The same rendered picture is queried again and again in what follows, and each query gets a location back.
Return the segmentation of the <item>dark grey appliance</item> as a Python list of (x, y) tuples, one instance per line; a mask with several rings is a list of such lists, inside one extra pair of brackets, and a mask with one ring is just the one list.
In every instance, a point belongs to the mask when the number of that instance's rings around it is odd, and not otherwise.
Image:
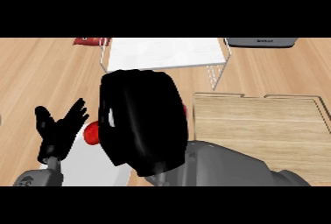
[(230, 47), (248, 48), (289, 48), (295, 45), (297, 38), (224, 38), (223, 42)]

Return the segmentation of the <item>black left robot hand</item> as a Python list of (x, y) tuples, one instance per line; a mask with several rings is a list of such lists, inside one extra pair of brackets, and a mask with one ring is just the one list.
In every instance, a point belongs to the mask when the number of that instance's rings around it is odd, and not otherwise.
[(77, 134), (88, 119), (85, 102), (78, 99), (63, 118), (54, 121), (46, 107), (35, 107), (35, 130), (41, 136), (37, 161), (47, 164), (50, 157), (63, 160), (68, 156)]

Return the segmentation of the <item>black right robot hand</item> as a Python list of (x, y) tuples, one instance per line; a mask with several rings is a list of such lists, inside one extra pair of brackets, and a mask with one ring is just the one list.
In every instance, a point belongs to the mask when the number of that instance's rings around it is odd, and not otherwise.
[(112, 164), (130, 165), (142, 177), (184, 163), (187, 121), (164, 72), (118, 70), (102, 76), (97, 138)]

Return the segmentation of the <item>pale wooden tray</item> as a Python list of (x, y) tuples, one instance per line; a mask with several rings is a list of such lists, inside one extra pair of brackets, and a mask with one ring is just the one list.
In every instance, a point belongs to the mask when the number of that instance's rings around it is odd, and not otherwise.
[(331, 110), (314, 95), (198, 93), (192, 100), (193, 138), (331, 185)]

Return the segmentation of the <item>white plate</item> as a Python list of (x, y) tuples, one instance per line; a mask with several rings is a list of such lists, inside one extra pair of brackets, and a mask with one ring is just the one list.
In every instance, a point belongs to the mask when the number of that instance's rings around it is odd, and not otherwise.
[(100, 144), (85, 143), (82, 132), (87, 126), (77, 133), (69, 153), (60, 162), (62, 186), (125, 186), (131, 168), (127, 164), (115, 166), (111, 163)]

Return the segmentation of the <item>red packet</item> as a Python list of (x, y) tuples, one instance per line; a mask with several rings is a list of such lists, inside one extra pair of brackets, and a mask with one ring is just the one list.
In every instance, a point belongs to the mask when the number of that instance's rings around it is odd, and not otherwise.
[(111, 38), (75, 38), (74, 44), (82, 46), (108, 46)]

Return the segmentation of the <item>red round fruit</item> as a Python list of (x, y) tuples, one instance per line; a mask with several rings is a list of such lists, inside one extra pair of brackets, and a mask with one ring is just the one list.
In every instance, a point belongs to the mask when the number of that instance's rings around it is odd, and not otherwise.
[(88, 145), (99, 144), (99, 122), (91, 122), (84, 128), (84, 140)]

